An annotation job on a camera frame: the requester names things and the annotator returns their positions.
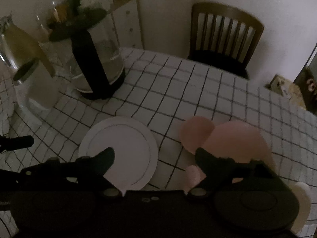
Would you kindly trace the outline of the white drawer cabinet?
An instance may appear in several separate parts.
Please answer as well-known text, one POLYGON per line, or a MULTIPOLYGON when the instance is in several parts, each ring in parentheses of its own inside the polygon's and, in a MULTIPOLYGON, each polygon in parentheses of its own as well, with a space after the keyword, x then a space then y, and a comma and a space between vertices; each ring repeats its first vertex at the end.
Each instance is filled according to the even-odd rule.
POLYGON ((139 0, 113 0, 110 11, 118 45, 143 49, 139 0))

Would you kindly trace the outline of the cream bowl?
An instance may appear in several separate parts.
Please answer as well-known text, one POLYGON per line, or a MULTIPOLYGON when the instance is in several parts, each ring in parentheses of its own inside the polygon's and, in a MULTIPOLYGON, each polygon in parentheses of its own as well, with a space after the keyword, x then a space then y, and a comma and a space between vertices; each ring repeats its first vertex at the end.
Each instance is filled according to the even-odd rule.
POLYGON ((287 224, 290 230, 297 234, 308 220, 312 202, 312 194, 309 186, 303 182, 290 185, 292 191, 291 201, 287 209, 287 224))

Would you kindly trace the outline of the white checked tablecloth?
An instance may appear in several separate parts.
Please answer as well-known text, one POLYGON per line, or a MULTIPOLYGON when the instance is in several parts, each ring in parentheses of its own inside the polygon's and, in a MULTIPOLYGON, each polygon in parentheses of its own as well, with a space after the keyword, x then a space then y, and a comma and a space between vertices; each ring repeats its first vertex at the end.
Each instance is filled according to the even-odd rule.
POLYGON ((1 155, 1 168, 20 171, 51 156, 63 162, 78 156, 79 144, 96 123, 113 116, 146 125, 158 144, 158 165, 147 189, 179 189, 193 163, 178 139, 182 122, 194 115, 224 123, 241 119, 260 129, 286 184, 305 182, 316 193, 316 116, 265 88, 214 67, 169 55, 123 48, 126 80, 114 96, 91 102, 70 85, 57 57, 60 99, 38 126, 22 113, 13 81, 1 69, 1 134, 31 135, 31 148, 1 155))

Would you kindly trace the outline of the pink plate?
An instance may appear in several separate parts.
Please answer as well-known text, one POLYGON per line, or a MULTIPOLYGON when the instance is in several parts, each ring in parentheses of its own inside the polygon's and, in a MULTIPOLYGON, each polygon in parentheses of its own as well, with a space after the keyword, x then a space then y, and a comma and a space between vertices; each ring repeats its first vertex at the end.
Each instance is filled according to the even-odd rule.
MULTIPOLYGON (((232 158, 236 162, 233 184, 246 183, 251 187, 268 189, 278 180, 268 144, 256 127, 245 122, 236 120, 215 125, 200 148, 215 157, 232 158)), ((186 192, 206 177, 196 163, 188 166, 185 172, 186 192)))

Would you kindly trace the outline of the glass electric kettle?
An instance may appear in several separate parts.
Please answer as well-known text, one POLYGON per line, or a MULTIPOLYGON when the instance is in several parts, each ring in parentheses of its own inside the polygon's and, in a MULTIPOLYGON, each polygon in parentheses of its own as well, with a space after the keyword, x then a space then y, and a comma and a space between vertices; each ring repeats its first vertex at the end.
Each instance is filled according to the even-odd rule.
POLYGON ((49 41, 55 45, 72 86, 90 100, 110 98, 126 76, 106 15, 104 9, 92 9, 65 22, 47 21, 49 41))

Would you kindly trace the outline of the white plate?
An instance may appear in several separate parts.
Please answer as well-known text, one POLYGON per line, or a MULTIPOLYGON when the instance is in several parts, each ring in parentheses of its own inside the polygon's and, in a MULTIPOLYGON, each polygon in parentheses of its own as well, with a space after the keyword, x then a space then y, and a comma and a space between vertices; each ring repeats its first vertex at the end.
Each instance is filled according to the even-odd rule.
POLYGON ((158 145, 151 131, 133 118, 102 120, 83 138, 78 157, 93 157, 109 147, 115 160, 104 177, 122 193, 145 187, 158 164, 158 145))

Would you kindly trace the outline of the dark wooden chair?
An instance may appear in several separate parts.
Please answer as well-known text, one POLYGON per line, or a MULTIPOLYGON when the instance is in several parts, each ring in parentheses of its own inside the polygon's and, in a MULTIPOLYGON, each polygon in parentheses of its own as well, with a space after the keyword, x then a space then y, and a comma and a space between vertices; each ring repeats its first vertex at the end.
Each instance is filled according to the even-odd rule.
POLYGON ((195 3, 187 58, 249 79, 247 65, 263 31, 264 25, 256 17, 236 7, 195 3))

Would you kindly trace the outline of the small pink saucer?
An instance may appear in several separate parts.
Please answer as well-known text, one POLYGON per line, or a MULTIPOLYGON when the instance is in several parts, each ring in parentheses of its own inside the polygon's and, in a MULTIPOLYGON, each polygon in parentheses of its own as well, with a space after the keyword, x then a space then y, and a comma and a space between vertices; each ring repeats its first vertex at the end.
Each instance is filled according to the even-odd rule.
POLYGON ((191 154, 201 147, 215 129, 214 123, 205 117, 195 115, 183 122, 179 139, 182 146, 191 154))

